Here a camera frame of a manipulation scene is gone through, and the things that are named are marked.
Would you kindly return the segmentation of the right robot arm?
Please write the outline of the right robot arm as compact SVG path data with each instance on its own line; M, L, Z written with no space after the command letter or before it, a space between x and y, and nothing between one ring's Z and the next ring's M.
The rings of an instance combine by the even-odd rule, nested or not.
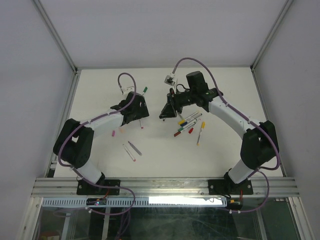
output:
M182 113L183 107L197 105L224 121L241 138L240 160L227 173L223 187L230 194L242 187L242 182L279 153L275 126L269 120L265 122L244 117L227 102L223 102L216 88L210 89L200 71L186 75L188 88L175 92L173 88L167 94L167 102L160 112L160 119L175 118Z

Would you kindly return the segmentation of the pink cap acrylic marker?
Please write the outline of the pink cap acrylic marker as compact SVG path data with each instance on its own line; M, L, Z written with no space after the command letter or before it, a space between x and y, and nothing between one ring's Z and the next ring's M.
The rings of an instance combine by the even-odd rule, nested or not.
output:
M143 130L144 129L144 125L143 125L143 122L142 122L141 119L139 120L139 124L140 124L140 128Z

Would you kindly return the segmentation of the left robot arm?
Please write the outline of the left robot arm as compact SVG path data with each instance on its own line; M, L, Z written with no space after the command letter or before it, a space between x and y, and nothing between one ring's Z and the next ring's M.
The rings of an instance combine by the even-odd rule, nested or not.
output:
M53 153L88 180L87 188L93 194L100 194L105 188L105 175L91 160L94 138L149 115L145 97L131 91L126 99L93 119L83 122L68 119L53 146Z

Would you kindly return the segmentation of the translucent grey highlighter pen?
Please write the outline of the translucent grey highlighter pen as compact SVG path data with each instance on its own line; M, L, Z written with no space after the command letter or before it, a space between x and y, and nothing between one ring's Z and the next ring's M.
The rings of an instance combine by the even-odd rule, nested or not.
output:
M138 148L130 141L128 141L129 145L134 149L134 151L139 155L139 156L143 156L143 154L141 153L140 150L138 150Z

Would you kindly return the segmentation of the magenta cap acrylic marker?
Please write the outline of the magenta cap acrylic marker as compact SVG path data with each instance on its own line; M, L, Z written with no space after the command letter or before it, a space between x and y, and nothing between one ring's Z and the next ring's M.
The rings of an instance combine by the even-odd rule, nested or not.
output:
M127 154L129 155L129 157L131 158L131 160L132 160L133 162L135 162L135 161L136 161L136 158L135 158L134 155L130 152L130 150L128 149L128 147L127 147L125 144L123 144L122 146L123 146L124 150L127 152Z

